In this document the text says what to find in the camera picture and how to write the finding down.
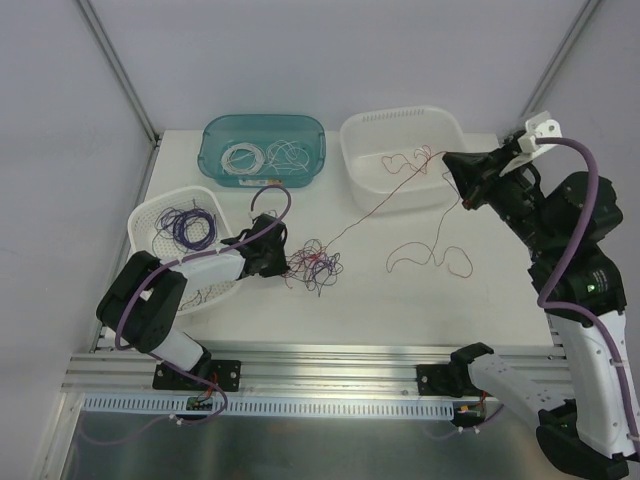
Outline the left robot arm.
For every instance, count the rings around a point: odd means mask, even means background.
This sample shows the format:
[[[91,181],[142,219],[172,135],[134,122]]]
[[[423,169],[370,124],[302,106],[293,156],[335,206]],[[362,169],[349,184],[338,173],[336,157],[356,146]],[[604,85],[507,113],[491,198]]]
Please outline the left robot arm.
[[[208,286],[247,277],[270,278],[289,270],[284,222],[268,214],[253,220],[222,248],[161,261],[147,251],[131,256],[96,309],[97,319],[116,333],[118,349],[132,348],[175,370],[189,389],[212,375],[211,354],[174,326],[183,297]]]

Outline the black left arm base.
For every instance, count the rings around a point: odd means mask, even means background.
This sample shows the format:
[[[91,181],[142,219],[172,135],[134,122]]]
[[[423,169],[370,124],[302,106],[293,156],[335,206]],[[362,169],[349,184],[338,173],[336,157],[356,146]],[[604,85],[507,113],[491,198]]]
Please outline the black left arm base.
[[[157,391],[204,391],[207,384],[195,377],[216,384],[225,392],[237,392],[240,388],[242,362],[239,360],[209,359],[196,366],[187,375],[170,368],[166,363],[156,366],[152,389]]]

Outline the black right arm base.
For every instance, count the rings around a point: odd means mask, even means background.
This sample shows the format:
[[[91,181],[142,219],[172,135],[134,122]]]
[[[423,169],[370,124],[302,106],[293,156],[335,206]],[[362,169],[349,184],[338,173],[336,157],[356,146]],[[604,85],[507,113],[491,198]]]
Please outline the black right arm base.
[[[469,366],[478,357],[493,353],[491,347],[478,342],[452,352],[446,364],[417,365],[415,370],[418,394],[452,398],[480,396],[482,391],[471,382]]]

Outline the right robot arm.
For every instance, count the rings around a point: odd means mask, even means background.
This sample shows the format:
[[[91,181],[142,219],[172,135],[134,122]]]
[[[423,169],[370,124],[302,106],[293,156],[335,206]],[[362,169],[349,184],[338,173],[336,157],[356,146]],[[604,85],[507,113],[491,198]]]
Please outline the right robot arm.
[[[491,207],[527,247],[538,306],[561,340],[573,394],[563,397],[509,367],[484,343],[454,351],[443,365],[416,369],[419,391],[462,398],[485,393],[518,415],[547,460],[583,479],[621,479],[639,458],[639,403],[625,343],[621,274],[600,248],[622,221],[612,183],[593,154],[567,140],[586,169],[550,194],[516,152],[446,153],[464,208]]]

